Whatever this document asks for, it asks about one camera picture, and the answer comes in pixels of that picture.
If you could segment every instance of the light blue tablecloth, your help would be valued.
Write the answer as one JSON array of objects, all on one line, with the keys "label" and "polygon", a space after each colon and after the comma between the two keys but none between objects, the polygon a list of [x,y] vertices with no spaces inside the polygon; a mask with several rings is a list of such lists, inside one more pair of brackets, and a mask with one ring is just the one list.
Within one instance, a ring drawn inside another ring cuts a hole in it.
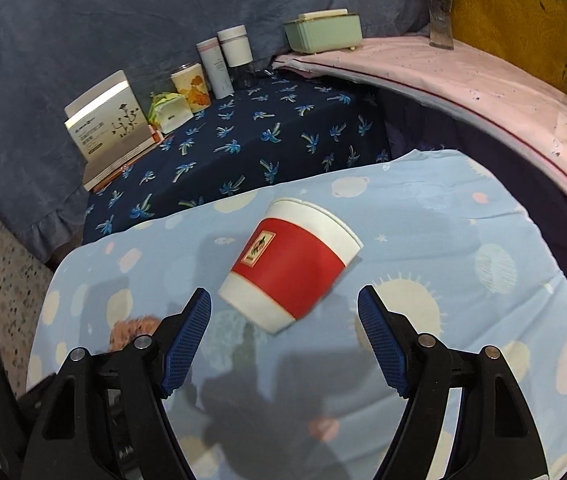
[{"label": "light blue tablecloth", "polygon": [[[270,336],[216,292],[282,196],[332,211],[365,246],[308,317]],[[371,479],[405,404],[356,315],[369,283],[449,348],[504,350],[557,478],[567,466],[567,282],[526,211],[453,151],[265,187],[77,249],[50,285],[28,381],[56,371],[75,346],[105,351],[117,319],[179,312],[204,286],[212,319],[186,385],[166,402],[198,478]],[[432,478],[445,468],[458,400]]]}]

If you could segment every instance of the yellow cup with orange flowers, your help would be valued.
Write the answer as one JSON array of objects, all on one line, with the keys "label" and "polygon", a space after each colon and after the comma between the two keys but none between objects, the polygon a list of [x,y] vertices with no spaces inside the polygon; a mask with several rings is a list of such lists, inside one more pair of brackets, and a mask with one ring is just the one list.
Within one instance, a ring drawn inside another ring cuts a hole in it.
[{"label": "yellow cup with orange flowers", "polygon": [[185,97],[193,113],[205,110],[211,104],[210,93],[203,78],[200,63],[189,63],[180,66],[170,76],[176,91]]}]

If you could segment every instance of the mustard yellow fabric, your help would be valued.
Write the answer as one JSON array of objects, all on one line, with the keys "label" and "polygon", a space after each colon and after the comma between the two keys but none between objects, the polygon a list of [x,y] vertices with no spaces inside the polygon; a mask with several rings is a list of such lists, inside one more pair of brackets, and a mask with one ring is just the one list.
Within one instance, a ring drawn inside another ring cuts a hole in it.
[{"label": "mustard yellow fabric", "polygon": [[567,2],[454,0],[454,38],[499,56],[567,94]]}]

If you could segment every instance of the cup label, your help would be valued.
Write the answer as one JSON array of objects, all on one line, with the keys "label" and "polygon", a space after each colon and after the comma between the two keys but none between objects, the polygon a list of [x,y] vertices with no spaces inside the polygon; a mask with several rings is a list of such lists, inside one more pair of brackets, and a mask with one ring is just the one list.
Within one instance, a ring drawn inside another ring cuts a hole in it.
[{"label": "cup label", "polygon": [[261,231],[259,236],[252,242],[252,245],[246,251],[246,254],[244,254],[244,257],[241,258],[241,263],[248,267],[254,267],[257,260],[261,258],[263,253],[265,253],[270,242],[274,240],[275,235],[276,234],[271,231]]}]

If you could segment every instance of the red and white cup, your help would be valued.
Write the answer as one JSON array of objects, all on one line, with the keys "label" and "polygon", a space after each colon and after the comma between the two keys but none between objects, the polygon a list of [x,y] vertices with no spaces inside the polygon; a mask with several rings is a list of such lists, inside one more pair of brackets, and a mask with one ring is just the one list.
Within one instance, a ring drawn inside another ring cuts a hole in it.
[{"label": "red and white cup", "polygon": [[218,294],[276,333],[308,314],[362,247],[329,211],[280,198],[270,204]]}]

